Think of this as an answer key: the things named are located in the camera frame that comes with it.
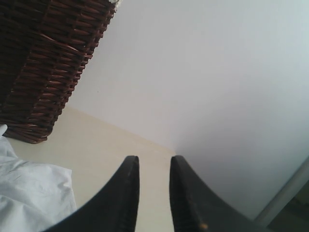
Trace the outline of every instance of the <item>white wall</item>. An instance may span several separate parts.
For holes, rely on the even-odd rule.
[[[308,156],[308,0],[126,0],[69,105],[185,155],[255,218]]]

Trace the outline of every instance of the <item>white fabric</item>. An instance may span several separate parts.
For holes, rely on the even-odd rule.
[[[0,232],[41,232],[75,210],[71,170],[18,159],[0,134]]]

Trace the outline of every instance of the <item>cream floor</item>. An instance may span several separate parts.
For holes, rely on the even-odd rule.
[[[10,139],[18,157],[72,169],[77,206],[109,180],[126,156],[140,158],[140,205],[136,232],[172,232],[169,162],[174,152],[67,107],[48,141],[30,145]]]

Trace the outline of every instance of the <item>woven texture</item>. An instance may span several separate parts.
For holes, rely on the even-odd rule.
[[[47,139],[107,29],[108,0],[0,0],[0,124]]]

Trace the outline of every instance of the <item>dark brown wicker basket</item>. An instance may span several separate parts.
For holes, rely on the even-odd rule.
[[[108,0],[0,0],[0,124],[45,141],[115,13]]]

